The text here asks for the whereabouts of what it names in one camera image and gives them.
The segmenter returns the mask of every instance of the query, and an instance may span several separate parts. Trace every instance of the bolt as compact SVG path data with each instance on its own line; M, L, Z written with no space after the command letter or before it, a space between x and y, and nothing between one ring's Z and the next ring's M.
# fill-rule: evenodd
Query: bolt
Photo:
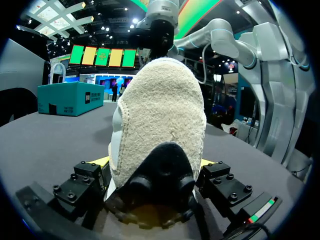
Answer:
M244 190L245 193L250 193L252 191L252 186L251 185L247 185L245 186Z
M83 178L83 182L85 182L86 184L88 184L88 183L90 183L90 179L89 179L87 176L85 176L85 177Z
M214 184L220 184L221 183L221 177L216 177L214 180L213 180L213 183Z
M238 199L238 195L235 192L233 192L230 194L229 199L231 201L236 201Z
M235 178L235 176L232 173L229 173L228 176L226 176L226 179L228 179L228 180L232 180L234 178Z
M30 208L30 207L31 207L31 204L30 204L29 201L24 201L24 206L25 206L26 208Z
M69 193L68 193L68 199L69 199L69 200L75 200L76 197L77 197L77 196L76 196L73 192L69 192Z
M59 192L61 191L60 186L59 186L59 185L54 185L54 186L53 186L53 191L54 191L56 194L59 193Z
M76 180L76 179L78 178L78 176L77 176L77 174L72 173L72 174L70 175L70 178L71 178L72 180Z

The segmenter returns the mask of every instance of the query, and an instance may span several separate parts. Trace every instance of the cardboard box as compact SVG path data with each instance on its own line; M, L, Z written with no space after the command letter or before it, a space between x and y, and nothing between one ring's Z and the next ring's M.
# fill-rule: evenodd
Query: cardboard box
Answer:
M79 116L104 104L102 85L64 82L38 86L40 114Z

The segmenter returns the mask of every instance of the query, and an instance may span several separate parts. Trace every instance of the blue display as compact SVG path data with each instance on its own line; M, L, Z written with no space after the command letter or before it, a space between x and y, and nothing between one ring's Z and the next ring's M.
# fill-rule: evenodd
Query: blue display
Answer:
M117 83L118 86L118 91L117 94L119 94L119 89L121 88L121 85L128 85L129 80L131 80L133 77L128 76L128 77L123 77L123 76L117 76L117 75L112 75L112 76L96 76L95 77L95 84L96 85L102 85L104 86L104 92L108 94L113 94L112 92L112 87Z

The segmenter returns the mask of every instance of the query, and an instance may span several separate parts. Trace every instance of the gray table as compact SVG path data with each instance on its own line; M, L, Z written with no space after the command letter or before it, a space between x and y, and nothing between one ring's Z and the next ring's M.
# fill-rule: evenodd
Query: gray table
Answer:
M112 117L116 103L105 103L78 117L33 113L0 127L0 176L10 196L37 181L51 191L63 183L80 161L92 161L108 154L112 135ZM283 203L267 221L274 232L300 196L303 183L264 153L225 132L207 125L203 158L223 161L235 177L253 186L253 196L268 192ZM210 238L219 239L229 221L213 204L199 197L210 229ZM125 225L112 214L98 216L94 230L120 239L200 239L195 218L169 229L139 229ZM258 233L265 237L263 231Z

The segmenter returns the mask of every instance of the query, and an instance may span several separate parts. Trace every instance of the cable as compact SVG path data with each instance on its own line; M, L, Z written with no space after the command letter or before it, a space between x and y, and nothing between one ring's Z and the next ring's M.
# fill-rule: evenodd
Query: cable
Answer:
M267 239L270 239L271 238L271 233L269 231L269 229L261 224L261 223L258 223L258 222L255 222L255 223L250 223L250 224L247 224L247 225L244 225L244 226L241 226L235 230L233 230L230 234L228 234L226 237L224 237L222 240L232 240L234 238L236 238L237 236L243 234L244 232L246 231L249 231L249 230L255 230L256 231L253 231L251 232L248 236L246 236L245 238L243 238L243 240L249 240L253 235L255 235L260 229L262 229L265 234L266 234L266 237Z
M206 68L206 61L205 61L205 51L207 49L207 47L210 45L211 43L209 42L207 45L205 45L204 49L202 50L202 63L203 63L203 72L204 72L204 80L203 81L199 81L198 82L200 84L205 84L207 81L207 68Z
M297 176L297 173L300 173L302 172L303 170L305 170L306 168L310 167L311 166L311 163L307 166L305 166L303 169L299 170L299 171L291 171L291 173L295 174Z

